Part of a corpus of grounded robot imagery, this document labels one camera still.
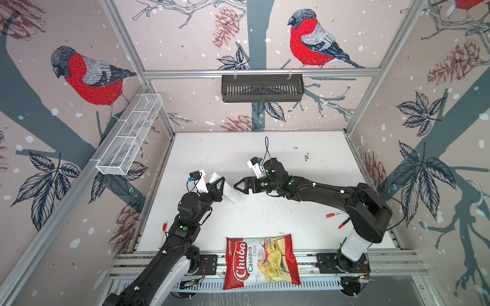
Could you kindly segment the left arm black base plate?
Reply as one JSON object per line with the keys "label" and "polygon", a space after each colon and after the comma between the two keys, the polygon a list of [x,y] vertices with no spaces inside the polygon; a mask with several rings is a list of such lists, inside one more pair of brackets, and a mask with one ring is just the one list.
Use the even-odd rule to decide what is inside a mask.
{"label": "left arm black base plate", "polygon": [[218,256],[215,254],[200,255],[197,269],[190,275],[208,276],[216,275],[218,266]]}

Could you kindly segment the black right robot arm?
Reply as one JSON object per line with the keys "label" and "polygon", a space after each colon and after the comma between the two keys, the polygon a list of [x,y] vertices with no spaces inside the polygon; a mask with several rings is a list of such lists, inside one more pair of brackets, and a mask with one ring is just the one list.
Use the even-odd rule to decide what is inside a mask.
{"label": "black right robot arm", "polygon": [[383,240],[393,216],[393,211],[378,191],[365,183],[355,187],[341,187],[289,175],[276,158],[270,158],[261,167],[256,163],[258,161],[258,158],[253,158],[248,162],[255,176],[242,178],[234,184],[235,190],[245,195],[271,195],[275,192],[275,197],[313,202],[346,213],[353,230],[337,250],[335,264],[328,267],[344,273],[355,267],[368,267],[366,251]]}

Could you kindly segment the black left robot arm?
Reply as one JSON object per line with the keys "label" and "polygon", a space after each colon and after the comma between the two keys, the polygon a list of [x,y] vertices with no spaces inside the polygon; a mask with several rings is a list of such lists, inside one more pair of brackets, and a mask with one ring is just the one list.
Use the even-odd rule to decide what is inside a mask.
{"label": "black left robot arm", "polygon": [[172,226],[158,254],[141,274],[120,294],[111,293],[107,305],[162,305],[174,286],[200,264],[200,251],[194,242],[200,226],[208,218],[214,202],[223,200],[225,178],[207,183],[207,191],[189,191],[178,205]]}

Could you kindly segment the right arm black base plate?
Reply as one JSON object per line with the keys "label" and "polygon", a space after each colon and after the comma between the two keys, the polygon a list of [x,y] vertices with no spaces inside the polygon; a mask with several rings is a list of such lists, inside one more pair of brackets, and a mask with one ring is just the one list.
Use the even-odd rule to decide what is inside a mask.
{"label": "right arm black base plate", "polygon": [[370,274],[370,262],[364,253],[358,261],[349,260],[342,253],[317,253],[316,267],[321,274]]}

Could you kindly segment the white remote control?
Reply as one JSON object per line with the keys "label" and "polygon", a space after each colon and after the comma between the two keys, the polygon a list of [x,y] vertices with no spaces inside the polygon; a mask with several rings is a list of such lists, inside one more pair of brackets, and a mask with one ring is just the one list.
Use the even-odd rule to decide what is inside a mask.
{"label": "white remote control", "polygon": [[[214,172],[209,179],[209,182],[214,182],[218,180],[220,176]],[[240,194],[228,183],[225,181],[223,196],[230,200],[233,204],[238,204],[240,200]]]}

